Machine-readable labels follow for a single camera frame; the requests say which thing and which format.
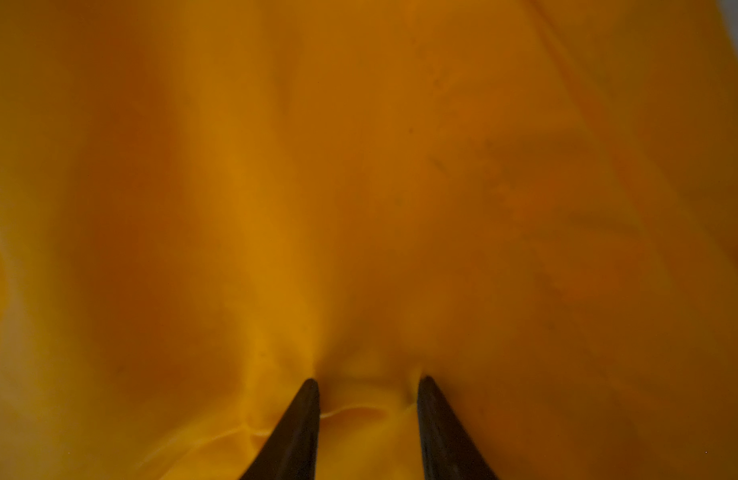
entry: crease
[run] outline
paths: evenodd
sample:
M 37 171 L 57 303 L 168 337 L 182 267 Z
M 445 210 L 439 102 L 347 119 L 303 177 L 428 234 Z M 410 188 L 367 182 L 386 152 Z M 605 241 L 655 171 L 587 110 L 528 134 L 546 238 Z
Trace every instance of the crease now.
M 370 403 L 353 403 L 350 405 L 345 405 L 342 407 L 335 408 L 333 410 L 330 410 L 329 412 L 323 412 L 321 413 L 321 418 L 330 418 L 335 415 L 339 415 L 340 413 L 347 412 L 348 410 L 377 410 L 379 412 L 386 412 L 387 410 L 385 408 L 381 408 L 376 405 L 372 405 Z
M 217 435 L 213 436 L 205 436 L 201 437 L 198 440 L 194 440 L 188 444 L 188 447 L 183 450 L 183 452 L 180 455 L 175 456 L 171 462 L 168 462 L 168 465 L 165 466 L 165 470 L 163 470 L 163 473 L 158 475 L 157 477 L 154 477 L 154 480 L 163 480 L 163 478 L 166 478 L 167 475 L 169 475 L 171 472 L 174 471 L 174 468 L 179 464 L 179 462 L 189 456 L 191 453 L 195 452 L 199 448 L 208 445 L 211 442 L 214 442 L 216 440 L 219 440 L 220 438 L 225 438 L 228 436 L 235 435 L 239 432 L 242 432 L 244 430 L 248 429 L 243 424 L 238 424 L 236 427 L 230 428 L 228 430 L 224 430 L 222 433 L 219 433 Z M 134 472 L 141 471 L 143 468 L 147 466 L 148 463 L 152 462 L 159 453 L 163 452 L 170 446 L 173 446 L 178 440 L 180 439 L 180 435 L 173 435 L 167 440 L 164 445 L 156 448 L 155 450 L 151 451 L 147 456 L 144 457 L 144 459 L 134 468 Z
M 542 13 L 541 10 L 537 10 L 537 5 L 534 3 L 534 0 L 518 0 L 518 2 L 523 3 L 525 6 L 525 10 L 529 10 L 530 12 L 534 12 L 534 14 L 539 15 L 541 19 L 546 19 L 546 16 Z M 549 57 L 551 57 L 551 61 L 556 67 L 556 69 L 560 70 L 561 66 L 557 62 L 556 58 L 551 54 L 549 45 L 543 38 L 543 35 L 539 33 L 538 31 L 541 29 L 539 25 L 535 23 L 535 31 L 537 33 L 537 37 L 540 40 L 540 43 L 546 48 L 547 54 Z M 419 52 L 421 50 L 424 50 L 425 52 L 430 52 L 430 45 L 424 45 L 420 41 L 417 40 L 417 36 L 414 35 L 412 40 L 412 46 L 415 48 L 415 52 Z M 435 101 L 438 104 L 441 104 L 441 91 L 439 88 L 437 88 L 436 82 L 435 82 L 435 69 L 432 68 L 429 58 L 423 57 L 422 55 L 417 55 L 417 60 L 423 64 L 423 66 L 426 68 L 426 72 L 428 73 L 428 79 L 430 82 L 429 87 L 432 88 L 433 93 L 435 95 Z M 575 106 L 579 109 L 580 106 L 577 104 L 577 101 L 574 97 L 570 95 L 568 85 L 566 84 L 566 79 L 564 78 L 564 87 L 567 91 L 567 94 L 570 96 L 570 99 L 572 99 L 575 103 Z M 518 232 L 518 236 L 523 240 L 523 243 L 527 246 L 527 249 L 529 251 L 529 254 L 531 255 L 531 258 L 535 265 L 537 266 L 539 272 L 537 272 L 538 276 L 544 281 L 546 284 L 547 290 L 552 293 L 555 297 L 557 302 L 566 310 L 566 312 L 569 313 L 570 319 L 573 319 L 576 317 L 576 312 L 572 308 L 572 306 L 569 304 L 569 302 L 566 300 L 566 297 L 564 296 L 562 290 L 559 288 L 559 286 L 554 281 L 554 277 L 549 273 L 548 266 L 541 260 L 540 254 L 537 252 L 536 246 L 533 245 L 533 242 L 529 238 L 528 232 L 526 231 L 526 227 L 522 224 L 522 222 L 519 220 L 518 215 L 518 208 L 515 206 L 510 205 L 508 198 L 507 198 L 507 189 L 509 189 L 509 181 L 504 173 L 504 169 L 501 168 L 499 165 L 496 166 L 496 171 L 498 173 L 497 175 L 497 184 L 499 187 L 495 189 L 497 191 L 497 194 L 495 197 L 497 198 L 497 201 L 499 202 L 500 206 L 504 208 L 504 210 L 508 213 L 507 218 L 509 221 L 513 224 L 513 227 L 516 228 Z M 613 399 L 615 405 L 619 408 L 619 410 L 623 413 L 624 419 L 627 421 L 628 425 L 632 428 L 633 433 L 635 434 L 636 438 L 640 440 L 640 443 L 642 445 L 648 445 L 643 440 L 643 435 L 640 434 L 638 428 L 636 427 L 635 421 L 628 415 L 627 410 L 624 407 L 624 404 L 620 401 L 620 398 L 617 396 L 616 390 L 614 388 L 614 384 L 612 383 L 611 379 L 606 374 L 606 371 L 602 369 L 600 366 L 600 363 L 596 361 L 596 356 L 594 355 L 594 351 L 592 347 L 590 346 L 589 339 L 584 335 L 582 328 L 579 324 L 579 322 L 574 322 L 575 330 L 577 331 L 577 334 L 580 336 L 580 338 L 583 340 L 584 349 L 587 353 L 587 356 L 589 360 L 591 361 L 592 365 L 594 366 L 594 370 L 598 372 L 598 375 L 601 377 L 601 379 L 604 380 L 604 384 L 606 385 L 606 388 L 610 392 L 610 397 Z M 655 451 L 654 448 L 650 448 L 650 451 L 652 452 L 653 456 L 659 457 Z
M 524 3 L 524 5 L 527 6 L 528 10 L 528 16 L 530 18 L 533 17 L 533 21 L 536 23 L 536 31 L 537 36 L 539 40 L 542 42 L 543 46 L 546 49 L 546 52 L 548 54 L 549 59 L 553 63 L 554 67 L 556 68 L 556 71 L 559 73 L 560 78 L 562 82 L 564 83 L 564 89 L 571 101 L 573 101 L 576 110 L 578 111 L 580 118 L 583 120 L 583 122 L 586 125 L 586 129 L 590 132 L 591 136 L 597 139 L 602 145 L 604 145 L 604 142 L 601 141 L 600 134 L 598 133 L 598 130 L 595 129 L 590 119 L 590 114 L 588 113 L 587 109 L 582 105 L 582 102 L 580 101 L 579 95 L 574 91 L 574 87 L 572 87 L 573 82 L 579 82 L 580 80 L 574 80 L 572 77 L 580 76 L 580 74 L 575 75 L 575 73 L 568 72 L 569 70 L 575 72 L 574 68 L 577 67 L 579 70 L 579 65 L 576 65 L 574 62 L 574 57 L 571 56 L 568 52 L 568 47 L 561 41 L 561 38 L 559 36 L 559 33 L 557 32 L 556 28 L 553 26 L 552 22 L 547 18 L 547 15 L 544 14 L 541 7 L 537 5 L 537 0 L 518 0 L 519 2 Z M 606 72 L 606 78 L 609 78 L 609 72 Z M 606 102 L 605 98 L 606 96 L 598 89 L 595 88 L 595 85 L 582 85 L 584 88 L 593 89 L 594 90 L 594 97 L 593 102 L 595 104 L 598 104 L 603 112 L 606 114 L 606 120 L 613 121 L 615 123 L 615 129 L 614 132 L 612 132 L 613 136 L 621 137 L 624 132 L 621 130 L 622 127 L 618 128 L 616 125 L 617 123 L 614 121 L 614 116 L 611 113 L 611 107 Z M 633 142 L 628 142 L 624 140 L 622 143 L 625 144 L 627 147 L 627 152 L 635 155 L 637 158 L 642 158 L 644 160 L 643 152 L 640 151 L 635 145 L 632 145 Z M 609 156 L 615 156 L 612 155 L 608 150 L 609 148 L 606 148 L 607 154 Z M 673 195 L 680 199 L 681 196 L 678 194 L 678 192 L 675 191 L 675 187 L 671 185 L 671 183 L 665 178 L 664 173 L 662 170 L 654 165 L 655 167 L 655 173 L 658 175 L 658 178 L 660 180 L 663 180 L 663 183 L 670 189 L 670 191 L 673 193 Z M 705 318 L 708 320 L 707 314 L 704 312 L 704 309 L 698 308 L 697 303 L 693 300 L 692 296 L 686 291 L 686 288 L 679 282 L 676 282 L 673 279 L 672 275 L 672 269 L 670 266 L 666 263 L 664 259 L 664 248 L 661 248 L 656 243 L 654 236 L 650 232 L 649 229 L 646 228 L 646 223 L 643 220 L 643 215 L 640 211 L 640 208 L 634 205 L 634 201 L 632 198 L 632 195 L 627 191 L 627 189 L 623 186 L 623 182 L 620 179 L 621 174 L 617 171 L 616 168 L 613 166 L 609 166 L 609 170 L 612 171 L 614 178 L 618 180 L 618 183 L 620 184 L 620 189 L 628 199 L 629 203 L 633 206 L 634 211 L 637 213 L 639 218 L 639 223 L 641 226 L 644 226 L 643 228 L 643 234 L 645 235 L 645 241 L 647 244 L 657 253 L 656 256 L 656 262 L 657 264 L 671 277 L 671 284 L 676 288 L 678 292 L 681 294 L 681 298 L 689 303 L 692 307 L 692 311 L 701 316 L 702 318 Z M 684 216 L 687 216 L 687 218 L 691 221 L 693 226 L 697 226 L 698 230 L 702 232 L 702 234 L 705 234 L 705 236 L 709 236 L 708 232 L 704 228 L 702 224 L 700 224 L 697 221 L 697 218 L 692 214 L 691 211 L 687 211 L 685 207 L 682 207 L 680 204 L 680 213 Z M 710 242 L 710 248 L 714 250 L 717 254 L 721 254 L 722 257 L 725 260 L 728 260 L 728 255 L 726 255 L 725 252 L 720 250 L 716 242 Z M 539 258 L 539 254 L 535 253 L 536 259 L 542 264 L 542 260 Z M 564 304 L 565 308 L 570 313 L 570 318 L 573 320 L 577 317 L 575 309 L 566 301 L 564 298 L 564 289 L 562 289 L 559 285 L 556 284 L 556 282 L 553 281 L 553 277 L 548 273 L 548 269 L 546 266 L 543 266 L 544 273 L 548 275 L 548 281 L 551 283 L 552 287 L 556 290 L 556 295 L 559 297 L 559 300 Z M 622 402 L 622 399 L 620 398 L 620 394 L 618 390 L 614 387 L 614 383 L 607 372 L 606 368 L 601 366 L 600 363 L 597 361 L 596 354 L 594 353 L 594 349 L 591 346 L 591 342 L 588 339 L 588 337 L 584 334 L 584 329 L 580 325 L 579 321 L 574 321 L 576 325 L 576 329 L 578 330 L 581 338 L 584 339 L 586 344 L 586 349 L 588 351 L 588 354 L 591 358 L 591 360 L 594 360 L 594 365 L 596 365 L 597 370 L 600 371 L 600 375 L 602 375 L 603 379 L 605 380 L 608 389 L 612 393 L 613 399 L 616 401 L 617 406 L 622 410 L 624 413 L 625 418 L 628 420 L 629 424 L 633 428 L 633 432 L 637 435 L 638 438 L 641 439 L 643 445 L 648 446 L 649 451 L 651 451 L 657 458 L 661 458 L 662 461 L 667 465 L 670 466 L 672 471 L 674 473 L 680 472 L 680 470 L 673 466 L 673 462 L 670 462 L 665 454 L 659 454 L 655 447 L 650 444 L 650 442 L 645 441 L 645 437 L 643 436 L 643 433 L 640 431 L 636 420 L 630 415 L 627 408 L 624 407 L 624 404 Z M 713 333 L 713 331 L 710 330 L 707 326 L 704 326 L 703 324 L 697 325 L 699 329 L 702 330 L 705 334 L 707 334 L 710 338 L 712 338 L 713 346 L 716 347 L 716 350 L 722 353 L 722 358 L 725 360 L 725 363 L 729 365 L 730 359 L 729 354 L 724 350 L 719 348 L 721 345 L 720 340 L 718 339 L 718 336 Z

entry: orange surface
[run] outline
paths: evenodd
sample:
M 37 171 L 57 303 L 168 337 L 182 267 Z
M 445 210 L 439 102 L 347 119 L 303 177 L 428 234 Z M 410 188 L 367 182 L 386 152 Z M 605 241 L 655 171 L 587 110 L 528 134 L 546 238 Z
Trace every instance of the orange surface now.
M 710 0 L 0 1 L 0 480 L 738 478 Z

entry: glossy surface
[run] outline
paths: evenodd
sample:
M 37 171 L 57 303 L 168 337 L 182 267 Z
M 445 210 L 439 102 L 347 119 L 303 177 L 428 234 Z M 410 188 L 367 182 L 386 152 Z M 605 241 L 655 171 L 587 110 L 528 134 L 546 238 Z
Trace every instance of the glossy surface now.
M 420 480 L 423 375 L 504 480 L 738 478 L 720 15 L 0 1 L 0 318 L 0 480 L 235 479 L 310 377 Z

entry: yellow surface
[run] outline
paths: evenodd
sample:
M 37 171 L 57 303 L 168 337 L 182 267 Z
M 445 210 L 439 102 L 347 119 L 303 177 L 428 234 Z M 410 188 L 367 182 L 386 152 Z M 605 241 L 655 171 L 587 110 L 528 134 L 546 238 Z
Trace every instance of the yellow surface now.
M 422 374 L 503 479 L 738 478 L 738 63 L 711 0 L 1 0 L 0 318 L 0 480 L 235 479 L 309 376 L 320 480 L 420 479 Z

